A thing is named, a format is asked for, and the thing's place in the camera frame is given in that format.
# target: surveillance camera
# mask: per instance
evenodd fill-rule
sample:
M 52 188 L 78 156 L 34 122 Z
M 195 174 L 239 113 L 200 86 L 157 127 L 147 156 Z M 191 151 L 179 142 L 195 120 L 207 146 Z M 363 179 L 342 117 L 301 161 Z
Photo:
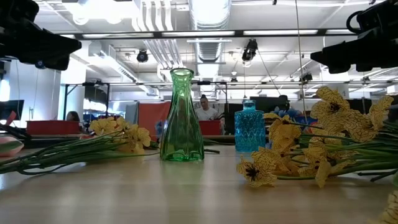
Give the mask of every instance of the surveillance camera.
M 140 63 L 145 63 L 148 61 L 147 50 L 140 50 L 137 56 L 137 61 Z

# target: person's hair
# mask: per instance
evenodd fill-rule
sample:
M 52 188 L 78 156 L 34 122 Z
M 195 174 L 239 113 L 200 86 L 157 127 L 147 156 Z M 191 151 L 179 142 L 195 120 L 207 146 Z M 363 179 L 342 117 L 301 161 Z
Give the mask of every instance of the person's hair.
M 69 111 L 68 114 L 73 116 L 73 120 L 72 121 L 79 121 L 80 122 L 79 115 L 78 115 L 78 113 L 76 111 Z

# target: computer monitor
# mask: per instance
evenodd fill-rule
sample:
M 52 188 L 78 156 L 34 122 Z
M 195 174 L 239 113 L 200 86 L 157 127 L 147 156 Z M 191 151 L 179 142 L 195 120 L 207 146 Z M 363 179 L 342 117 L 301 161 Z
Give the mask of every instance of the computer monitor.
M 256 101 L 256 110 L 270 113 L 275 107 L 284 105 L 285 101 L 279 97 L 250 96 L 250 100 Z
M 17 114 L 15 118 L 16 121 L 21 120 L 24 102 L 24 100 L 9 100 L 0 102 L 0 120 L 8 119 L 12 112 Z

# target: woman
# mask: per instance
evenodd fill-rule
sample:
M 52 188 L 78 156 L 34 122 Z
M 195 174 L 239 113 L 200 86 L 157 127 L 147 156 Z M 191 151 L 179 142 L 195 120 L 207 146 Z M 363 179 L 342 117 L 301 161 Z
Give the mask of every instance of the woman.
M 205 95 L 201 96 L 200 105 L 201 108 L 195 111 L 199 121 L 211 121 L 217 118 L 217 110 L 209 107 L 209 101 Z
M 67 121 L 78 121 L 80 122 L 79 115 L 77 114 L 76 111 L 69 111 L 67 114 Z

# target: wooden table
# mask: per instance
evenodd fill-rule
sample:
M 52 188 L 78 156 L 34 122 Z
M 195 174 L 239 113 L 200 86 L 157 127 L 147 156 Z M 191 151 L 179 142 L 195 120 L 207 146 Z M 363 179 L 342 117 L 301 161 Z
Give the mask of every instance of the wooden table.
M 35 177 L 0 175 L 0 223 L 243 224 L 366 223 L 386 206 L 389 180 L 356 175 L 279 180 L 252 189 L 235 171 L 234 147 L 209 147 L 204 162 L 161 162 L 158 155 L 74 164 Z

